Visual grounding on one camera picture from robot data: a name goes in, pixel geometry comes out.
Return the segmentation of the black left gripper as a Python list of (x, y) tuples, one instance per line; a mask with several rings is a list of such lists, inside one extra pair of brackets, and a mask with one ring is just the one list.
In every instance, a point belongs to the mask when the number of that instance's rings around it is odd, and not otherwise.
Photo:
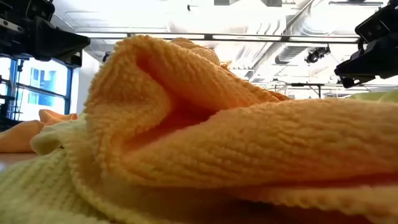
[(51, 59), (82, 66), (82, 50), (91, 40), (54, 27), (53, 0), (0, 0), (0, 57)]

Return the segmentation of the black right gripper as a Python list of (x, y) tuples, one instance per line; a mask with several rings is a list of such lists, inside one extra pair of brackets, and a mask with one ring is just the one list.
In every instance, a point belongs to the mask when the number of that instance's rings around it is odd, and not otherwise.
[(398, 0), (389, 0), (354, 31), (359, 35), (358, 51), (335, 68), (343, 87), (398, 75)]

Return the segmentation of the orange microfiber towel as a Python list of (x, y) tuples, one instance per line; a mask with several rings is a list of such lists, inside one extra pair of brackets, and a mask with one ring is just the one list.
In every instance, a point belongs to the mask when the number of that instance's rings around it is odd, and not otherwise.
[(81, 180), (398, 214), (398, 104), (291, 100), (186, 39), (124, 39), (65, 141)]
[(69, 120), (78, 119), (76, 113), (59, 114), (52, 110), (39, 110), (39, 120), (23, 121), (5, 131), (0, 132), (0, 153), (32, 152), (30, 141), (45, 127)]

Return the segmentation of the pale yellow microfiber towel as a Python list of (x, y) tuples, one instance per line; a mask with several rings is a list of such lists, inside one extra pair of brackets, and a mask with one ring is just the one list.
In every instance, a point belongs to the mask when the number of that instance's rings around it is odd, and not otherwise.
[(153, 188), (54, 149), (0, 172), (0, 224), (398, 224), (398, 185)]

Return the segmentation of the black ceiling spotlight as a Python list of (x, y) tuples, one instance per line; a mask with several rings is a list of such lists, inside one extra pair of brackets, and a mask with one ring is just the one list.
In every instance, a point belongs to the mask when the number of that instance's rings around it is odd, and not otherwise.
[(326, 55), (330, 54), (330, 47), (317, 47), (308, 52), (308, 55), (305, 57), (304, 61), (308, 64), (316, 63), (321, 58), (325, 57)]

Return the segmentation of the dark shelf rack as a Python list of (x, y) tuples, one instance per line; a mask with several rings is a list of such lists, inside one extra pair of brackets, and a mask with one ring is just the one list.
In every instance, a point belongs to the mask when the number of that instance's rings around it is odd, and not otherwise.
[(15, 98), (12, 96), (0, 95), (0, 132), (12, 128), (18, 122), (8, 118), (8, 109), (11, 101)]

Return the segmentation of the blue window frame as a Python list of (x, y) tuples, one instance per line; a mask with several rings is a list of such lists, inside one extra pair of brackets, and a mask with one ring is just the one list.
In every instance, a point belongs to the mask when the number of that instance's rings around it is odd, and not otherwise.
[(0, 106), (5, 116), (28, 121), (40, 110), (70, 112), (73, 69), (56, 61), (0, 57)]

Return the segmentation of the silver ventilation duct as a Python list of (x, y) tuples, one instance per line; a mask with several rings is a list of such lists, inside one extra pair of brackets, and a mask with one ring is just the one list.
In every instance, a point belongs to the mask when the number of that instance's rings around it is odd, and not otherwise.
[[(287, 18), (282, 35), (348, 35), (353, 33), (354, 23), (348, 19), (355, 7), (349, 0), (293, 0), (299, 11)], [(251, 69), (258, 71), (272, 62), (286, 65), (302, 53), (305, 47), (291, 46), (283, 42), (267, 43), (255, 59)]]

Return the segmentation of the black overhead frame bar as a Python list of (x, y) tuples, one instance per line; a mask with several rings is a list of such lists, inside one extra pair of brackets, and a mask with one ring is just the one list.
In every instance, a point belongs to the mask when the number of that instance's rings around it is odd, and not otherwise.
[(306, 44), (357, 44), (360, 37), (347, 35), (250, 35), (250, 34), (205, 34), (173, 32), (77, 32), (91, 39), (123, 39), (136, 35), (171, 40), (185, 38), (195, 41), (215, 42), (281, 42)]

